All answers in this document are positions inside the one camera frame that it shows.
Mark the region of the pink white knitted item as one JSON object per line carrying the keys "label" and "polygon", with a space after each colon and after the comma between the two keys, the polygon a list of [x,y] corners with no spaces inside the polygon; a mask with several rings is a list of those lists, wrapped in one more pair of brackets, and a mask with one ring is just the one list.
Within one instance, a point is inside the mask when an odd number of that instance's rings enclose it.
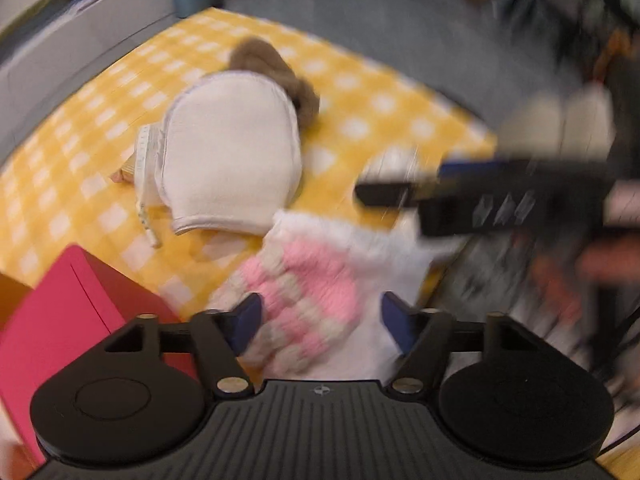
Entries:
{"label": "pink white knitted item", "polygon": [[207,307],[230,311],[252,292],[262,297],[262,322],[242,359],[266,377],[305,373],[362,317],[347,255],[311,238],[266,243],[212,292]]}

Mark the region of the white terry slipper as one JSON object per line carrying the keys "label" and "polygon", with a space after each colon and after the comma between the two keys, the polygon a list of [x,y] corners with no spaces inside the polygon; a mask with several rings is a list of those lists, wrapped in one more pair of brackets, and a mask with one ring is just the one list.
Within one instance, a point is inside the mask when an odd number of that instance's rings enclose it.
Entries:
{"label": "white terry slipper", "polygon": [[134,147],[136,209],[153,246],[149,211],[166,207],[177,235],[264,235],[302,177],[294,106],[270,78],[225,70],[181,92]]}

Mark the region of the pink storage box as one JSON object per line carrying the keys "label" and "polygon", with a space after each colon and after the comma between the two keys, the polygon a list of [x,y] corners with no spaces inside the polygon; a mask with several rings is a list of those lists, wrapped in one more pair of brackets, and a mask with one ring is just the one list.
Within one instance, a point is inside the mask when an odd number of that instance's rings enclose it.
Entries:
{"label": "pink storage box", "polygon": [[35,391],[139,314],[179,321],[163,298],[70,245],[9,316],[1,329],[1,401],[37,466],[44,457],[29,416]]}

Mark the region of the orange storage box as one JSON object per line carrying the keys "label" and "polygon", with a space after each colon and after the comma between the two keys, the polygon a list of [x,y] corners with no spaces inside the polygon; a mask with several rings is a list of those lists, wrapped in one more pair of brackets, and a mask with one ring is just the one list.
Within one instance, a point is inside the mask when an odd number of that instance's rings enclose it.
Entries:
{"label": "orange storage box", "polygon": [[22,301],[32,292],[28,286],[10,276],[0,274],[0,330],[9,321]]}

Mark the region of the brown plush slipper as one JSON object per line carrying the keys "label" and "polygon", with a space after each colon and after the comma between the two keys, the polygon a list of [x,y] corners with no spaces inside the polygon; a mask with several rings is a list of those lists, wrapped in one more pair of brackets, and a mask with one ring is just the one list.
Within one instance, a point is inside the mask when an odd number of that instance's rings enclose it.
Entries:
{"label": "brown plush slipper", "polygon": [[232,50],[229,70],[245,70],[270,78],[291,100],[299,130],[309,128],[319,114],[320,98],[311,83],[296,75],[268,41],[257,37],[243,39]]}

